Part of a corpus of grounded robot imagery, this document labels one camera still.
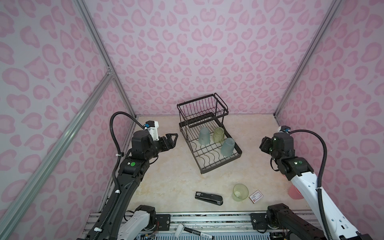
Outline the teal clear cup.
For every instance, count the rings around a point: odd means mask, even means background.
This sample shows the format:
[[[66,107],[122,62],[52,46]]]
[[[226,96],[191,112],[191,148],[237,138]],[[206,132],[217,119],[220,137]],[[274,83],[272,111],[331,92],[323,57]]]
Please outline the teal clear cup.
[[[209,145],[210,142],[211,142],[210,130],[207,127],[201,128],[199,133],[199,143],[202,146],[206,146],[206,145]]]
[[[233,154],[233,151],[235,149],[235,140],[232,138],[226,138],[223,141],[222,147],[221,147],[221,155],[225,158],[231,156]]]

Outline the yellow-green clear cup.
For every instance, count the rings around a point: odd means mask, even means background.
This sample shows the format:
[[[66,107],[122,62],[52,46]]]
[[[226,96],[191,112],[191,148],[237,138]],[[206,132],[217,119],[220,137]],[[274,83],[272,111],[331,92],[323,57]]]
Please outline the yellow-green clear cup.
[[[225,130],[222,127],[217,127],[213,133],[214,143],[222,143],[225,140]]]

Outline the yellow-green cup front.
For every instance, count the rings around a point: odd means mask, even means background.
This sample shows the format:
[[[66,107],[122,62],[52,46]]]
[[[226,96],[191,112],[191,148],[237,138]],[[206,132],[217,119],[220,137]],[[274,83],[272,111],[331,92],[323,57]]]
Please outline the yellow-green cup front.
[[[233,187],[232,198],[236,202],[244,201],[249,197],[249,189],[244,184],[236,184]]]

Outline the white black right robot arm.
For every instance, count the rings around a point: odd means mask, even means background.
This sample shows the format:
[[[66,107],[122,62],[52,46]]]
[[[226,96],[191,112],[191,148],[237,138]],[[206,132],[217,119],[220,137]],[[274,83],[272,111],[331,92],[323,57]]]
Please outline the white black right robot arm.
[[[323,189],[322,178],[326,166],[328,150],[325,141],[318,134],[309,131],[323,146],[323,159],[319,173],[304,158],[295,154],[293,131],[285,127],[274,133],[273,137],[264,137],[260,150],[271,156],[277,171],[292,182],[304,197],[321,227],[317,228],[296,215],[287,205],[275,204],[267,208],[265,220],[254,220],[257,230],[265,226],[268,229],[286,229],[286,238],[296,235],[301,240],[370,240],[371,236],[362,234],[339,210]]]

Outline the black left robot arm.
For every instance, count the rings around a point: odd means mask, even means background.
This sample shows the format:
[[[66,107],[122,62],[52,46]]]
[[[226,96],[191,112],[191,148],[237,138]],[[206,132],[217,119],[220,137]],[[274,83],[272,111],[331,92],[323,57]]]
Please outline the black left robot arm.
[[[155,141],[150,132],[140,130],[132,137],[132,147],[114,177],[114,191],[86,240],[134,240],[145,229],[156,228],[156,210],[141,205],[123,224],[127,207],[150,167],[150,160],[176,146],[178,134],[166,134]]]

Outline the small red white card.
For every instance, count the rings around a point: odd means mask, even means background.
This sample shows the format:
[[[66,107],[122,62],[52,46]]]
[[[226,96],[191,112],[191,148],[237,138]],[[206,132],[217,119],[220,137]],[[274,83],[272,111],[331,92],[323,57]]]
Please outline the small red white card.
[[[252,193],[251,195],[249,195],[249,199],[252,201],[253,204],[255,204],[256,202],[261,200],[263,197],[264,197],[264,195],[261,193],[260,190],[257,190],[254,193]]]

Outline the black stapler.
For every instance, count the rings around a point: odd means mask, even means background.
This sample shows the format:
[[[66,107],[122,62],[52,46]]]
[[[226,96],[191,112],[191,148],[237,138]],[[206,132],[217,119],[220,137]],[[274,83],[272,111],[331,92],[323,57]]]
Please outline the black stapler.
[[[224,203],[222,196],[203,192],[196,192],[195,199],[218,206]]]

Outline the black marker pen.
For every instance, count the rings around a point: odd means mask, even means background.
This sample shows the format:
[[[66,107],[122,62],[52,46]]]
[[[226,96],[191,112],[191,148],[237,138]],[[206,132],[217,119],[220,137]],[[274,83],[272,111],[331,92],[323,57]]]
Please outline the black marker pen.
[[[183,224],[179,224],[177,226],[175,234],[174,234],[175,238],[179,238],[181,236],[182,232],[187,232],[187,233],[190,233],[193,235],[197,235],[197,236],[200,236],[202,238],[206,238],[208,240],[214,240],[215,239],[215,237],[210,235],[210,234],[206,234],[206,233],[202,233],[202,232],[197,231],[197,230],[193,230],[191,228],[186,227]]]

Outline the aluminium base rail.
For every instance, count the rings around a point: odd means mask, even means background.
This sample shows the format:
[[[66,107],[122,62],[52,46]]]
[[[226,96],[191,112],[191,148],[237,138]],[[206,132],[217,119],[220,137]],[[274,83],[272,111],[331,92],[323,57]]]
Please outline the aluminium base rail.
[[[321,234],[320,223],[311,210],[294,211],[304,220],[307,230],[312,235]],[[81,239],[87,237],[91,227],[98,220],[100,213],[91,214],[81,233]],[[214,240],[284,240],[294,230],[288,227],[270,227],[266,223],[266,212],[168,212],[157,213],[157,225],[149,231],[142,230],[134,240],[208,240],[202,236],[182,231],[177,238],[175,232],[179,224],[185,227],[214,236]]]

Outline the aluminium corner frame right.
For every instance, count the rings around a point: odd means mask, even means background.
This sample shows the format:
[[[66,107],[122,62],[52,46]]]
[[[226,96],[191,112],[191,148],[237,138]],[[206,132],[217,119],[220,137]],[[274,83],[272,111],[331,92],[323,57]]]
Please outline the aluminium corner frame right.
[[[330,7],[328,8],[321,24],[318,27],[318,30],[316,31],[313,39],[310,41],[309,47],[307,51],[305,52],[302,60],[300,61],[300,64],[298,65],[297,70],[295,71],[290,83],[288,84],[288,87],[286,91],[284,92],[284,95],[278,104],[278,107],[276,111],[274,112],[274,117],[278,121],[279,115],[283,112],[283,108],[288,102],[288,99],[291,95],[291,93],[294,90],[295,85],[300,80],[300,77],[302,76],[305,68],[307,67],[308,63],[310,62],[312,56],[314,55],[317,47],[322,41],[322,38],[325,36],[328,28],[333,23],[334,19],[336,18],[338,12],[340,11],[344,1],[342,0],[333,0],[330,4]]]

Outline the aluminium frame left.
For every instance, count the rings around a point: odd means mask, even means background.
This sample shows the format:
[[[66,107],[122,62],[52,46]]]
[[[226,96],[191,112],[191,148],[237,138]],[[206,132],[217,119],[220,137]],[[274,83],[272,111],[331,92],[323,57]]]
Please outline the aluminium frame left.
[[[1,215],[106,73],[72,1],[1,1]],[[110,83],[10,239],[81,235],[116,161],[110,116],[125,109]]]

